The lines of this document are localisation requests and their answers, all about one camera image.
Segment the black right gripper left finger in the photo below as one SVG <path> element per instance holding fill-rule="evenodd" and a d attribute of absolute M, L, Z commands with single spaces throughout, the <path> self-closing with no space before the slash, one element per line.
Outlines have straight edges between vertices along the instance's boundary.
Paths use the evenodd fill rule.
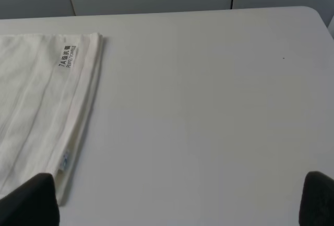
<path fill-rule="evenodd" d="M 59 225 L 51 174 L 39 173 L 1 198 L 1 225 Z"/>

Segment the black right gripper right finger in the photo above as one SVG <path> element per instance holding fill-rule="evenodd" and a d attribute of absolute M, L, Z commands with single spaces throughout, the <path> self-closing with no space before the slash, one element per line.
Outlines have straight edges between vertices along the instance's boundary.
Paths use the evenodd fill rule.
<path fill-rule="evenodd" d="M 333 225 L 333 179 L 319 171 L 305 177 L 299 225 Z"/>

